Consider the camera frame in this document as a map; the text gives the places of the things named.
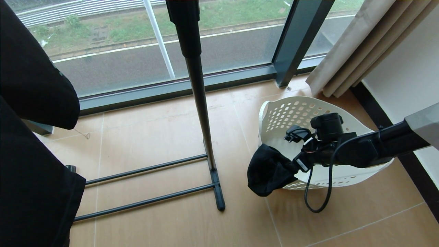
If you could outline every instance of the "wall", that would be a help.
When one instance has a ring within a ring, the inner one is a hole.
[[[439,5],[363,83],[395,124],[439,102]],[[439,188],[439,151],[415,152]]]

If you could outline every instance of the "curtain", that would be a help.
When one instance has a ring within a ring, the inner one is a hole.
[[[313,95],[356,86],[437,6],[438,0],[365,0],[306,82]]]

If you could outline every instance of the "black garment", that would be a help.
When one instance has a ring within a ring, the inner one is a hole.
[[[258,196],[268,196],[275,189],[297,180],[294,174],[284,168],[291,166],[291,160],[275,148],[262,144],[250,161],[247,170],[248,187]]]
[[[0,246],[62,246],[85,187],[20,118],[72,129],[79,101],[69,80],[1,0]]]

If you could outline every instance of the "robotic arm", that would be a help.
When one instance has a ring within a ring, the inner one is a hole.
[[[294,174],[299,170],[310,171],[305,203],[315,213],[326,207],[331,194],[331,182],[322,207],[312,209],[306,197],[314,165],[328,166],[331,181],[334,164],[367,168],[431,145],[439,149],[439,103],[406,117],[400,123],[360,136],[355,132],[343,132],[343,119],[338,113],[314,117],[310,123],[316,130],[315,133],[298,125],[288,129],[284,139],[288,142],[303,140],[304,145],[292,163],[285,165],[285,168]]]

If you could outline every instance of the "metal railing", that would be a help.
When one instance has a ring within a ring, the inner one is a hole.
[[[152,6],[165,4],[165,0],[149,0]],[[63,21],[69,15],[79,17],[145,8],[143,0],[76,0],[62,4],[17,13],[26,27]]]

